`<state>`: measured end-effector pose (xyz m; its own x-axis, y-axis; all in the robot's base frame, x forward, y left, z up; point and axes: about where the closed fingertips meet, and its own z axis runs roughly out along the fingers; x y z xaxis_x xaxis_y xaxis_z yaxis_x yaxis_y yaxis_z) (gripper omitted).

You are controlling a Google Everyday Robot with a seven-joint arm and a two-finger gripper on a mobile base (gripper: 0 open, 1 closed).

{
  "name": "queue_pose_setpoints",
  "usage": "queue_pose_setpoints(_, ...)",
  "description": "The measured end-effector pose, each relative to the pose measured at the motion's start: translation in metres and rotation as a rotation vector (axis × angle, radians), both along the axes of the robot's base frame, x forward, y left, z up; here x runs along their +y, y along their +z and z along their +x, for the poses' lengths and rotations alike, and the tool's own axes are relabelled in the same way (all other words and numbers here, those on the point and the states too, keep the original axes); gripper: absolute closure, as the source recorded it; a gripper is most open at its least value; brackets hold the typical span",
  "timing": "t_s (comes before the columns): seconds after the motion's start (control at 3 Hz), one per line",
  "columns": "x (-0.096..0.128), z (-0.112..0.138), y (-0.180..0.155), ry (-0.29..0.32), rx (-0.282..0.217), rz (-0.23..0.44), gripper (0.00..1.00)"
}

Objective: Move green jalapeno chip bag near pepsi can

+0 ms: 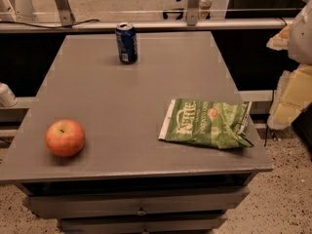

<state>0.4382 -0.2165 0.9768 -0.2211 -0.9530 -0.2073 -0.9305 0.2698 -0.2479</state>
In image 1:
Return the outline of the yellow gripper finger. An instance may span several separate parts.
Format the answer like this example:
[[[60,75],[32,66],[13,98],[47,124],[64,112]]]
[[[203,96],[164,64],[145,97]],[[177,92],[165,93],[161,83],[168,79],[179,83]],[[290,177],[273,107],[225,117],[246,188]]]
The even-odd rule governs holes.
[[[312,66],[301,64],[295,71],[285,70],[279,79],[269,111],[267,125],[283,130],[312,103]]]
[[[290,29],[291,26],[287,24],[279,33],[269,39],[266,47],[275,51],[286,50],[289,45]]]

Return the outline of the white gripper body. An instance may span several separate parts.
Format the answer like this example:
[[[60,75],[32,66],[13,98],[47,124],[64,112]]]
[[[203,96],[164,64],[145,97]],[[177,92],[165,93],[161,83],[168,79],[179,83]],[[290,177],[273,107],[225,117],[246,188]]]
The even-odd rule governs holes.
[[[289,58],[312,64],[312,0],[294,18],[289,36]]]

